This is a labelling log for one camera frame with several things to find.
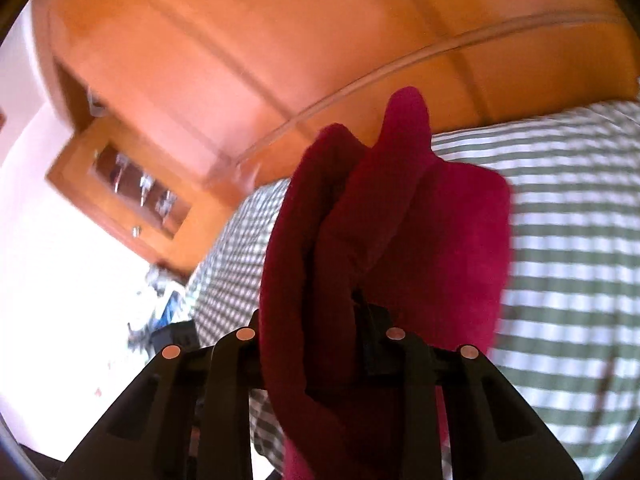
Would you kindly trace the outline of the crimson red garment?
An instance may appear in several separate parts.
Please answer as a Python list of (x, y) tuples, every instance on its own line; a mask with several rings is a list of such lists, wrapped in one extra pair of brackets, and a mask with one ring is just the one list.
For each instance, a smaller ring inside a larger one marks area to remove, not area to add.
[(511, 190), (495, 171), (445, 162), (428, 110), (407, 87), (372, 146), (326, 127), (288, 186), (259, 306), (262, 374), (288, 479), (375, 479), (387, 410), (341, 402), (355, 375), (357, 299), (393, 326), (454, 350), (494, 340), (510, 262)]

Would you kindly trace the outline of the green white checkered bedsheet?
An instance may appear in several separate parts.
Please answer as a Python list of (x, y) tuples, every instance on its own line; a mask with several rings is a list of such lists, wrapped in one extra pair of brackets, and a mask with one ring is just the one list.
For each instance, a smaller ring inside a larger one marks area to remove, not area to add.
[[(478, 350), (582, 478), (600, 478), (639, 419), (638, 104), (432, 137), (431, 147), (445, 162), (508, 182), (508, 280), (492, 345)], [(259, 316), (268, 244), (291, 180), (242, 203), (192, 275), (186, 304), (208, 344)], [(284, 433), (266, 384), (248, 405), (258, 450), (284, 477)]]

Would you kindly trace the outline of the wooden panelled wardrobe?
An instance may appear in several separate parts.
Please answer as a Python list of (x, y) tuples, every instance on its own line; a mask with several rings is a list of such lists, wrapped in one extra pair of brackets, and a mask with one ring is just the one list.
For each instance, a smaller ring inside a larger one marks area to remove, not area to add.
[(617, 0), (34, 0), (34, 25), (77, 131), (222, 202), (329, 122), (371, 142), (400, 87), (448, 131), (627, 99), (639, 71)]

